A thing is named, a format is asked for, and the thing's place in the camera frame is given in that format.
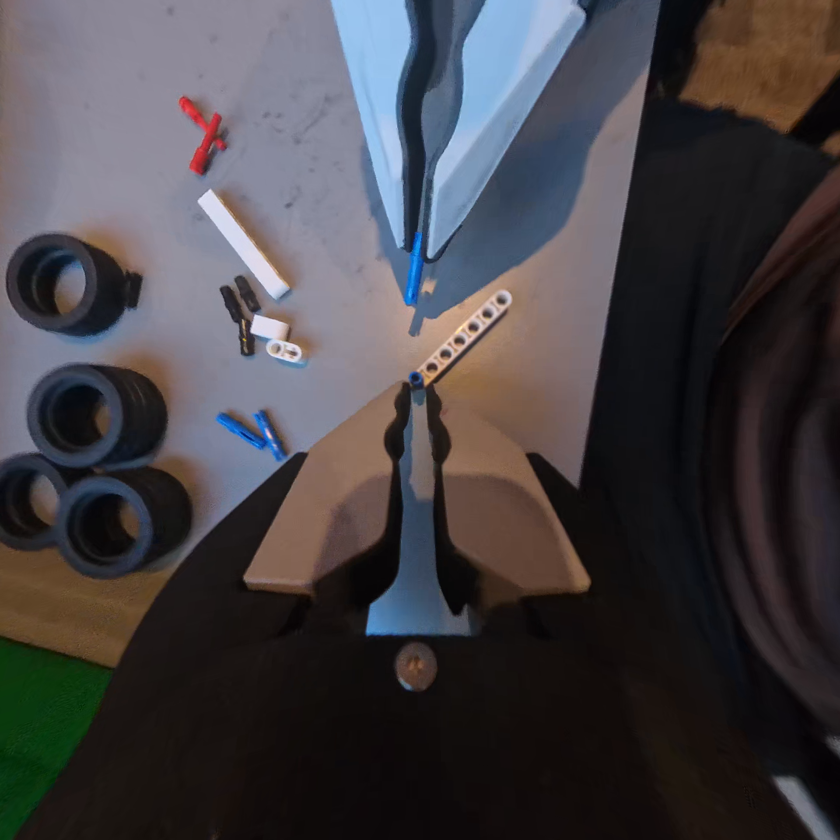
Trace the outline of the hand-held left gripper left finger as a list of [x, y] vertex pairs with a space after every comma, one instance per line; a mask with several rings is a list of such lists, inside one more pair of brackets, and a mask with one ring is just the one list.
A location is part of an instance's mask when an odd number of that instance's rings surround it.
[[306, 454], [244, 575], [251, 591], [377, 600], [400, 565], [411, 389], [388, 387]]

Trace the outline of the small red toy pin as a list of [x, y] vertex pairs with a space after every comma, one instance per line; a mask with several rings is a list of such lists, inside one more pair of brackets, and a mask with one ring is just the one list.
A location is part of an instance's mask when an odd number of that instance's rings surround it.
[[[200, 109], [192, 99], [189, 99], [188, 97], [181, 97], [178, 101], [178, 106], [180, 110], [182, 110], [184, 114], [195, 123], [195, 125], [197, 125], [205, 134], [208, 134], [211, 124], [205, 120]], [[215, 132], [213, 144], [219, 151], [225, 151], [227, 148], [227, 143], [221, 134], [220, 128], [217, 128]]]
[[213, 152], [225, 151], [226, 141], [222, 139], [219, 130], [221, 128], [222, 116], [214, 112], [209, 123], [204, 129], [203, 139], [197, 146], [190, 162], [190, 171], [195, 175], [204, 175]]

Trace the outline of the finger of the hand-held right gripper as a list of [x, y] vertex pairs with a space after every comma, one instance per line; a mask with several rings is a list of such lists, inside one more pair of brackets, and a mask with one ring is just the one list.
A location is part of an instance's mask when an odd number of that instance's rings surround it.
[[424, 13], [407, 1], [331, 6], [385, 216], [410, 251], [424, 179]]
[[574, 1], [456, 4], [444, 70], [449, 102], [427, 153], [423, 257], [436, 261], [476, 204], [586, 23]]

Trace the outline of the thin white toy beam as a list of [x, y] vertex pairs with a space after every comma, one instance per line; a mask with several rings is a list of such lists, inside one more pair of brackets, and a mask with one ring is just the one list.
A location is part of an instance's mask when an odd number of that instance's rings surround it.
[[288, 283], [220, 196], [207, 190], [197, 203], [269, 297], [276, 301], [285, 297]]

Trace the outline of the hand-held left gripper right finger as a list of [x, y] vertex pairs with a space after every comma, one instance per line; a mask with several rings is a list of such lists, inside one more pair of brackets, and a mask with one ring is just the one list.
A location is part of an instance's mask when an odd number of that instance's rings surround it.
[[426, 389], [434, 542], [451, 613], [488, 615], [529, 597], [580, 595], [592, 579], [524, 449]]

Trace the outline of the black toy tire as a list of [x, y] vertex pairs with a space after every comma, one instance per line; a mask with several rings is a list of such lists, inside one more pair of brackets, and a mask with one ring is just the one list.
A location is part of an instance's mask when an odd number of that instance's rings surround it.
[[59, 499], [61, 558], [79, 574], [118, 579], [163, 559], [186, 539], [192, 502], [170, 473], [146, 466], [94, 474]]
[[34, 484], [43, 479], [56, 496], [54, 518], [69, 487], [61, 468], [42, 455], [21, 454], [1, 464], [1, 542], [14, 550], [35, 552], [56, 545], [55, 520], [39, 516], [33, 499]]
[[30, 393], [27, 426], [37, 450], [73, 469], [116, 468], [161, 443], [165, 399], [147, 376], [115, 365], [67, 364]]
[[[83, 287], [74, 308], [60, 311], [62, 273], [77, 266]], [[102, 249], [68, 234], [34, 236], [18, 246], [6, 269], [6, 291], [16, 314], [50, 333], [85, 338], [110, 329], [127, 305], [127, 282], [118, 262]]]

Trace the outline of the white toy beam with holes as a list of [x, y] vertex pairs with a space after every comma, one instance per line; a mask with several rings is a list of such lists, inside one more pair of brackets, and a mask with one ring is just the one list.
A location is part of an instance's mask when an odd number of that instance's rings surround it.
[[425, 379], [425, 387], [436, 383], [508, 312], [512, 304], [509, 290], [498, 290], [452, 333], [435, 352], [415, 369]]

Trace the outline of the green plastic bin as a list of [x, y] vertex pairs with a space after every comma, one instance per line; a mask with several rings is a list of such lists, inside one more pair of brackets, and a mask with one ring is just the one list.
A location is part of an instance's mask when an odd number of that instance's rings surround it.
[[1, 838], [14, 838], [88, 731], [112, 670], [1, 640]]

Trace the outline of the person's dark clothing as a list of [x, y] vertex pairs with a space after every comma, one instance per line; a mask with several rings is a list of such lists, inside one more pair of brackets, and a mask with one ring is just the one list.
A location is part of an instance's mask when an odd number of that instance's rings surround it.
[[770, 775], [798, 779], [838, 831], [838, 755], [737, 629], [700, 500], [728, 310], [835, 162], [728, 110], [645, 106], [581, 489], [622, 544], [611, 572], [665, 614], [686, 665], [746, 723]]

